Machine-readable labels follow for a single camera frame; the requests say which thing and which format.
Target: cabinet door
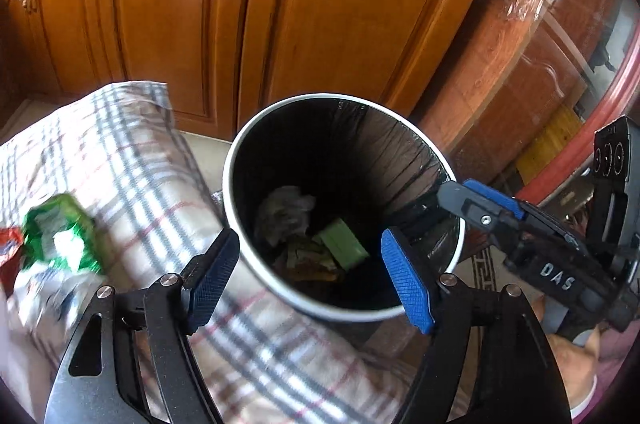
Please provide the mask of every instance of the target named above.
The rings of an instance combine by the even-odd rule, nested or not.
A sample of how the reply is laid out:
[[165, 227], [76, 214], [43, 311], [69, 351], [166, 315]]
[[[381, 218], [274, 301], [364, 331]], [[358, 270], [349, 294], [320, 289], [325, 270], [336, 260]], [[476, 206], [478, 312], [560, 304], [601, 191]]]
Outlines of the cabinet door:
[[108, 83], [96, 0], [30, 0], [39, 71], [63, 98], [82, 97]]
[[168, 83], [182, 130], [230, 140], [243, 0], [99, 0], [117, 80]]
[[341, 92], [408, 115], [471, 0], [249, 0], [239, 124], [306, 92]]
[[8, 19], [7, 30], [2, 33], [9, 56], [8, 67], [18, 86], [28, 94], [57, 95], [58, 84], [49, 80], [37, 64], [36, 48], [29, 25], [30, 0], [3, 0]]

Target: metal screw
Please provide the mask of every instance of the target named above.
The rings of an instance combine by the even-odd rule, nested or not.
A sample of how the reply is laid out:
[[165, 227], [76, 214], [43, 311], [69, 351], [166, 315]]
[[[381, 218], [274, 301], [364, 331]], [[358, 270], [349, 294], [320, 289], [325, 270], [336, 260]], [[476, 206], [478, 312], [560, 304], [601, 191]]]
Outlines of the metal screw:
[[169, 274], [165, 274], [160, 278], [160, 285], [162, 285], [163, 287], [170, 287], [171, 285], [175, 284], [175, 282], [177, 281], [178, 281], [178, 275], [171, 272]]
[[104, 299], [104, 298], [108, 298], [109, 296], [111, 296], [112, 292], [113, 292], [113, 287], [109, 287], [108, 285], [105, 285], [103, 287], [100, 287], [95, 292], [95, 295], [98, 296], [98, 298], [100, 298], [100, 299]]
[[445, 287], [453, 287], [456, 283], [458, 283], [458, 278], [455, 274], [449, 274], [448, 272], [444, 273], [440, 276], [440, 283], [442, 283]]
[[507, 285], [507, 294], [512, 298], [517, 298], [522, 294], [522, 289], [513, 283]]

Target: green paper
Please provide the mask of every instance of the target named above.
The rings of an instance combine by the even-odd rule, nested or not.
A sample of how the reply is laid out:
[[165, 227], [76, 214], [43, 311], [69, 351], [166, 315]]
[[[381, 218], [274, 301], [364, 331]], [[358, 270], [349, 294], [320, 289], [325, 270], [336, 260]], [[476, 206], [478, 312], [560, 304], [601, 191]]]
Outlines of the green paper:
[[369, 253], [341, 218], [321, 230], [313, 240], [321, 241], [344, 270], [354, 268], [369, 257]]
[[42, 261], [53, 268], [102, 273], [94, 221], [69, 194], [55, 195], [29, 210], [22, 234], [23, 269]]

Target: plaid cloth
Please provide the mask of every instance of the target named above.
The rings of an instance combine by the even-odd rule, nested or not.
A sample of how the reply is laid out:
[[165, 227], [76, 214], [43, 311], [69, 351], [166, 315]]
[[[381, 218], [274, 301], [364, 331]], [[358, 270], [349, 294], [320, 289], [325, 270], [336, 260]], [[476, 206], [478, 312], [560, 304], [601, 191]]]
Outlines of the plaid cloth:
[[[164, 84], [110, 84], [60, 108], [1, 146], [0, 166], [0, 226], [71, 192], [110, 241], [102, 260], [119, 290], [181, 270], [221, 229]], [[191, 345], [227, 423], [388, 423], [406, 394], [399, 377], [284, 304], [244, 263]], [[142, 372], [161, 415], [145, 356]]]

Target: person's hand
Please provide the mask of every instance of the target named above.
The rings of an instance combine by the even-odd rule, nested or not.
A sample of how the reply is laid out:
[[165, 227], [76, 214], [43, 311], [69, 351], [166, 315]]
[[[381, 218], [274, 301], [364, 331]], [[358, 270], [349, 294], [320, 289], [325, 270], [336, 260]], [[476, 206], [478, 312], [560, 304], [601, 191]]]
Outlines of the person's hand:
[[[545, 314], [544, 296], [535, 300], [531, 307], [538, 320], [542, 321]], [[569, 406], [575, 408], [587, 398], [593, 387], [593, 379], [600, 357], [600, 331], [597, 328], [593, 330], [584, 348], [575, 346], [556, 334], [548, 334], [546, 338], [560, 369]]]

